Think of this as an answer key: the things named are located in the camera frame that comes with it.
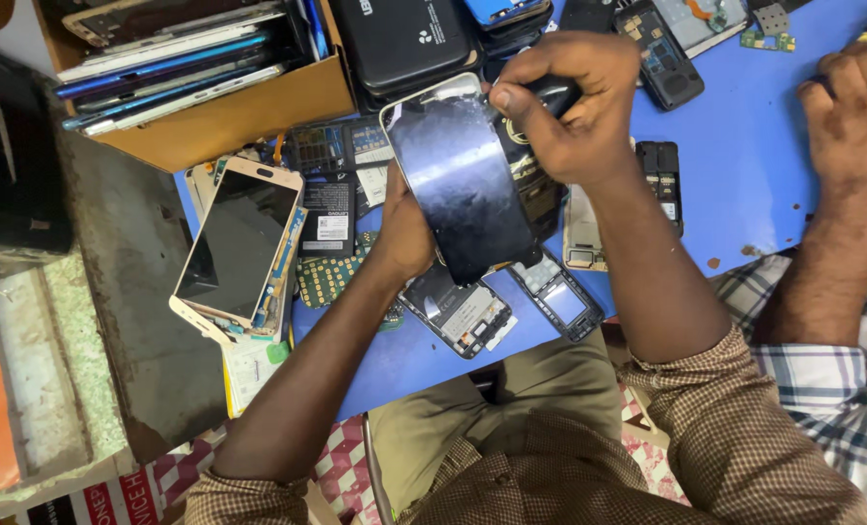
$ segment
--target blue tabletop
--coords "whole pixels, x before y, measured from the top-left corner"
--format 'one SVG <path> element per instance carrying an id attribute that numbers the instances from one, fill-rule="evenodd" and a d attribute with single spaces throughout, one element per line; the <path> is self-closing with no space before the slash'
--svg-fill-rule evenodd
<path id="1" fill-rule="evenodd" d="M 561 9 L 557 5 L 555 17 Z M 706 91 L 689 104 L 662 113 L 639 89 L 631 134 L 639 141 L 676 142 L 684 206 L 684 245 L 706 276 L 713 276 L 799 243 L 806 215 L 816 206 L 806 124 L 795 97 L 818 60 L 840 50 L 867 26 L 867 0 L 814 0 L 791 13 L 794 53 L 749 50 L 738 38 L 694 61 Z M 175 174 L 184 212 L 196 234 L 198 222 L 183 172 Z M 378 230 L 381 209 L 357 223 Z M 560 256 L 562 235 L 546 245 Z M 576 278 L 614 315 L 605 274 L 576 271 Z M 415 316 L 380 333 L 365 354 L 337 418 L 348 418 L 406 394 L 471 372 L 558 337 L 511 276 L 497 272 L 487 283 L 511 305 L 518 325 L 494 351 L 460 359 Z M 302 339 L 324 310 L 296 301 L 295 337 Z"/>

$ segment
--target hand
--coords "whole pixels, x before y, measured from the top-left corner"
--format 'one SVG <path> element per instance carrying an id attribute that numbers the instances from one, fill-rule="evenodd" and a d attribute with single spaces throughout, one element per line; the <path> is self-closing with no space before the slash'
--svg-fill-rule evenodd
<path id="1" fill-rule="evenodd" d="M 371 253 L 381 255 L 383 264 L 389 265 L 400 280 L 426 272 L 434 260 L 434 237 L 394 159 L 388 164 L 381 218 L 379 240 Z"/>
<path id="2" fill-rule="evenodd" d="M 816 82 L 799 87 L 810 129 L 813 166 L 819 174 L 821 206 L 848 200 L 867 209 L 867 44 L 826 55 L 819 71 L 835 97 Z"/>
<path id="3" fill-rule="evenodd" d="M 637 161 L 628 119 L 641 58 L 630 38 L 585 31 L 544 35 L 508 61 L 489 101 L 531 141 L 550 176 L 591 186 L 630 173 Z M 571 77 L 583 97 L 558 121 L 521 84 L 544 75 Z"/>

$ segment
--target green circuit board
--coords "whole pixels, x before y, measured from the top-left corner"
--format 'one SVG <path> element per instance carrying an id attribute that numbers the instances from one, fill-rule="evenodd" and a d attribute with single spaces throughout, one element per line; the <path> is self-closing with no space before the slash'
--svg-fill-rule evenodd
<path id="1" fill-rule="evenodd" d="M 797 40 L 787 33 L 765 36 L 760 31 L 749 29 L 742 33 L 742 47 L 769 52 L 792 53 L 797 48 Z"/>
<path id="2" fill-rule="evenodd" d="M 301 301 L 308 308 L 322 308 L 332 304 L 356 274 L 356 270 L 365 260 L 377 238 L 379 232 L 356 235 L 356 251 L 352 257 L 298 259 L 297 283 L 301 287 Z M 395 303 L 385 314 L 379 332 L 397 330 L 402 324 L 404 324 L 404 309 L 401 304 Z"/>

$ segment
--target cardboard box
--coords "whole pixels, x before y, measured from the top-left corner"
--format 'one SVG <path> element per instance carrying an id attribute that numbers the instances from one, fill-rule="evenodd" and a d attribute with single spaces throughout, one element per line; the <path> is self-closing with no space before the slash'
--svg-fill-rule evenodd
<path id="1" fill-rule="evenodd" d="M 44 17 L 39 0 L 32 3 L 54 70 L 77 66 L 89 44 L 68 31 L 60 19 Z M 144 127 L 113 131 L 93 139 L 173 173 L 258 138 L 274 137 L 295 124 L 355 113 L 339 30 L 327 0 L 321 0 L 321 7 L 332 44 L 330 57 L 148 122 Z"/>

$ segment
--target black phone screen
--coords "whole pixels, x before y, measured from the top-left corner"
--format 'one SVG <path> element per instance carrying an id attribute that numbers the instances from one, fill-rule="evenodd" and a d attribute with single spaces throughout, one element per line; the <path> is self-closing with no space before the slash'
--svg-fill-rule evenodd
<path id="1" fill-rule="evenodd" d="M 495 264 L 530 260 L 539 249 L 492 119 L 475 93 L 416 97 L 382 117 L 459 286 L 478 281 Z"/>
<path id="2" fill-rule="evenodd" d="M 227 170 L 175 295 L 253 318 L 297 190 Z"/>

